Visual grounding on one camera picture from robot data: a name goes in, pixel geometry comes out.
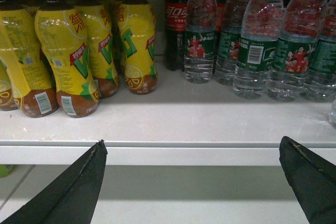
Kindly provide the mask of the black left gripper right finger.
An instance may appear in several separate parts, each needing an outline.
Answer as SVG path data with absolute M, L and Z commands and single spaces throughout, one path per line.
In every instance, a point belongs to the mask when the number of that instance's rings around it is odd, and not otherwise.
M 279 161 L 309 223 L 335 223 L 335 165 L 284 136 Z

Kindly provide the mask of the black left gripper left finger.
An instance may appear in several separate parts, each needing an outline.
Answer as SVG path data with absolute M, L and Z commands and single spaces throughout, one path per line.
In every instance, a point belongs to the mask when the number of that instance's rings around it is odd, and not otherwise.
M 107 154 L 100 140 L 2 223 L 91 223 Z

